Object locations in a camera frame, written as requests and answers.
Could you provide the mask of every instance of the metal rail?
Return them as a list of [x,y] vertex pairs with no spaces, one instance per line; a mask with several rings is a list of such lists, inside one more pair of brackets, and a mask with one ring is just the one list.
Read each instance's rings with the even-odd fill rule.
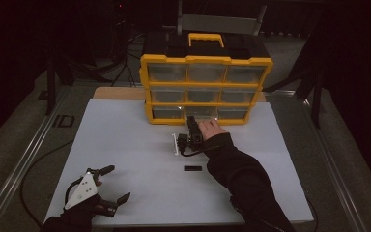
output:
[[345,181],[340,174],[340,171],[336,165],[335,159],[330,152],[327,142],[324,139],[320,130],[317,130],[315,124],[313,123],[310,115],[309,115],[309,108],[310,104],[308,100],[299,100],[301,103],[302,112],[305,115],[309,123],[309,127],[313,130],[315,135],[317,136],[317,140],[319,146],[322,149],[322,160],[325,163],[325,166],[328,170],[328,174],[332,180],[333,186],[335,187],[336,193],[338,194],[338,198],[342,204],[342,207],[345,211],[345,214],[348,218],[349,223],[351,224],[352,231],[355,232],[364,232],[367,231],[366,226],[362,220],[359,210],[357,209],[356,203],[346,186]]
[[19,162],[17,163],[14,170],[9,175],[8,179],[6,180],[5,184],[0,190],[0,217],[4,214],[6,208],[8,207],[9,203],[11,202],[17,187],[19,186],[22,178],[24,177],[27,169],[32,164],[32,161],[39,151],[51,125],[53,124],[56,114],[62,104],[64,98],[70,92],[71,87],[64,87],[59,91],[59,95],[57,97],[57,104],[55,105],[54,109],[52,110],[51,114],[45,116],[41,125],[39,126],[37,132],[35,133],[34,137],[32,138],[31,142],[29,143],[28,147],[26,148],[25,152],[23,153],[22,157],[20,158]]

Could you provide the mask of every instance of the organizer carrying handle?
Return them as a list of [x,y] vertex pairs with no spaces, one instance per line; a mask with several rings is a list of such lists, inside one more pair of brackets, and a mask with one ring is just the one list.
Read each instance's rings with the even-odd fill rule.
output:
[[189,33],[188,46],[191,46],[191,41],[218,41],[221,47],[224,47],[224,42],[219,34]]

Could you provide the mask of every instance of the dark background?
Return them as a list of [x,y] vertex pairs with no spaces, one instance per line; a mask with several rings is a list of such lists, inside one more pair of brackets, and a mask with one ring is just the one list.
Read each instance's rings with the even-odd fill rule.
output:
[[[324,87],[371,168],[371,1],[263,2],[268,8],[262,36],[308,39],[296,69],[328,46]],[[256,17],[261,3],[184,0],[184,13]],[[175,26],[176,13],[175,0],[0,1],[0,127],[45,71],[48,50],[92,65],[100,57],[117,59],[130,30]],[[327,19],[330,24],[310,34]]]

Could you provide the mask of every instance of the gray floor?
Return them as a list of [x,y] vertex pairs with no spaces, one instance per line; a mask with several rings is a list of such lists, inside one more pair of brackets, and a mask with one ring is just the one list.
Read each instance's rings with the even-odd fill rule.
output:
[[[305,41],[284,37],[263,39],[274,61],[273,70],[265,82],[265,86],[269,86],[287,77]],[[141,41],[130,47],[130,53],[137,56],[140,55],[139,50]],[[133,78],[138,80],[138,60],[130,56],[128,64]],[[119,70],[104,76],[112,79]],[[71,128],[40,128],[43,122],[51,122],[50,117],[44,115],[46,102],[38,100],[41,90],[45,90],[43,73],[36,81],[34,92],[0,129],[0,231],[39,231],[20,204],[20,182],[14,181],[15,174],[22,177],[24,172],[14,173],[14,170],[20,160],[27,164],[32,162],[26,155],[32,154],[36,160],[74,139],[87,101],[98,86],[105,86],[79,73],[77,76],[73,86],[58,86],[58,102],[61,104],[55,111],[55,115],[75,117]],[[124,72],[116,85],[129,86],[128,78],[129,72]],[[324,91],[322,97],[322,128],[316,130],[309,120],[306,104],[293,98],[292,92],[287,92],[295,90],[297,85],[296,82],[285,86],[285,92],[267,95],[267,100],[274,110],[304,192],[318,215],[317,231],[371,231],[371,173],[356,143],[328,91]],[[47,131],[47,134],[45,137],[34,137],[37,131]],[[41,145],[39,149],[28,147],[31,141],[38,141]],[[43,222],[70,148],[71,145],[66,145],[44,157],[25,179],[24,198],[40,222]],[[295,224],[295,227],[298,231],[314,231],[316,221]],[[120,228],[116,231],[241,231],[241,228]]]

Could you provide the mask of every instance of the white table surface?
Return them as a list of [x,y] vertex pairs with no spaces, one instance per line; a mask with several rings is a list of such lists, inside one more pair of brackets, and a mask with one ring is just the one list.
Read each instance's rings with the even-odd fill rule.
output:
[[[246,125],[224,128],[231,132],[236,147],[262,163],[287,218],[291,222],[312,220],[270,104],[258,101]],[[113,172],[100,177],[99,195],[109,201],[127,192],[131,197],[115,217],[94,217],[94,226],[243,223],[229,203],[228,190],[207,172],[205,155],[174,155],[171,134],[185,130],[184,126],[149,124],[144,100],[91,99],[46,218],[63,212],[66,189],[88,167],[115,165]],[[184,172],[185,165],[201,165],[203,171]]]

